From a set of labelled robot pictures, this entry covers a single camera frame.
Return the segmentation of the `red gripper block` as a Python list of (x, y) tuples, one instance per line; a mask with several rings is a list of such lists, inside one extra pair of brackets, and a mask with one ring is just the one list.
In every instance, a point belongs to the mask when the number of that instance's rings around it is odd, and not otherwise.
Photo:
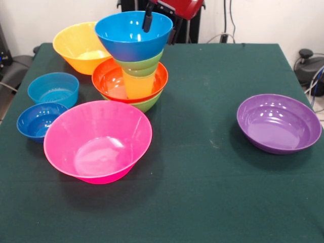
[[(193, 17), (195, 17), (196, 14), (201, 9), (201, 7), (205, 6), (205, 1), (203, 0), (179, 0), (179, 1), (178, 0), (174, 0), (174, 1), (157, 0), (156, 4), (166, 12), (177, 16), (167, 42), (168, 45), (174, 45), (178, 38), (178, 34), (181, 29), (183, 19), (191, 20)], [(152, 1), (148, 1), (146, 5), (144, 20), (142, 24), (142, 29), (145, 33), (148, 33), (150, 31), (150, 27), (152, 23), (152, 10), (154, 6), (155, 6), (155, 2)]]

